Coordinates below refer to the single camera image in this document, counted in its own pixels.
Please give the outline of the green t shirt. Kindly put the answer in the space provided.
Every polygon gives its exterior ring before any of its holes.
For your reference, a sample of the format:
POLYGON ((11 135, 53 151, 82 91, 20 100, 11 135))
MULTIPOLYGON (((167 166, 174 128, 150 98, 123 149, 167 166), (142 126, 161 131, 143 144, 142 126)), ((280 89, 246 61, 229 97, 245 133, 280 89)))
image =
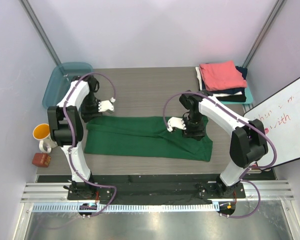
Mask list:
POLYGON ((102 116, 86 125, 84 152, 93 155, 154 157, 209 162, 213 141, 184 138, 177 129, 168 132, 161 116, 102 116))

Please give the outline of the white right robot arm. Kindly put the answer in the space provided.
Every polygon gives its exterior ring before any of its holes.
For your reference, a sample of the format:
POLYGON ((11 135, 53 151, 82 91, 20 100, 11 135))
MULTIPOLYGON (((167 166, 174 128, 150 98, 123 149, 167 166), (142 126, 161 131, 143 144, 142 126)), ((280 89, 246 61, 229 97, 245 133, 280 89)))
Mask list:
POLYGON ((188 116, 181 120, 183 137, 197 141, 205 137, 204 116, 229 134, 230 162, 217 177, 215 190, 222 198, 231 196, 246 171, 268 153, 262 122, 258 119, 251 121, 238 115, 204 91, 197 94, 187 91, 179 97, 179 102, 188 110, 188 116))

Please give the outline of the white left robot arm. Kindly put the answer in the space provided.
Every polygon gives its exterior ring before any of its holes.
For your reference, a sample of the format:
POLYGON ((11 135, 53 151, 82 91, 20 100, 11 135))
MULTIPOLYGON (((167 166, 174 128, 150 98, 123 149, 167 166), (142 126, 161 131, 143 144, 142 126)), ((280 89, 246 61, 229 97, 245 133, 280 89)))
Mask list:
POLYGON ((92 172, 84 157, 83 122, 102 115, 100 101, 95 97, 100 84, 94 74, 75 77, 63 99, 47 109, 50 136, 63 151, 71 170, 68 190, 70 199, 92 199, 97 192, 92 172))

